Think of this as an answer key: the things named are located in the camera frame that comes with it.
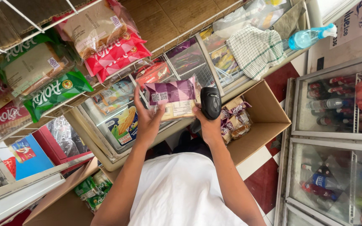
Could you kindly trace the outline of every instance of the checkered towel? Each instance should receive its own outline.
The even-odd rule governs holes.
[[[244,74],[254,80],[260,80],[270,67],[286,58],[282,40],[276,31],[247,27],[233,34],[226,44]]]

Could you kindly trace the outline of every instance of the barcode scanner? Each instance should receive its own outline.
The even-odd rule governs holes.
[[[201,89],[201,111],[209,120],[215,120],[219,117],[222,108],[222,99],[217,88],[204,87]],[[201,122],[196,119],[190,125],[192,133],[197,133],[201,130]]]

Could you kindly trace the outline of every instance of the pink bread package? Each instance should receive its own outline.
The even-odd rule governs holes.
[[[200,89],[195,84],[196,77],[169,83],[145,83],[149,105],[165,104],[161,121],[175,121],[194,117],[192,111],[200,102]]]

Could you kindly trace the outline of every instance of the blue spray bottle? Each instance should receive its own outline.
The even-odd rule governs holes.
[[[305,49],[315,44],[319,39],[327,36],[337,37],[337,27],[330,23],[326,27],[315,27],[299,31],[288,39],[290,49]]]

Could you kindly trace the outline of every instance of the nutrition label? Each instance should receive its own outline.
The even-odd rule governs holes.
[[[174,116],[182,116],[185,114],[192,113],[192,107],[191,107],[190,100],[174,102],[172,104],[173,104],[173,115]]]

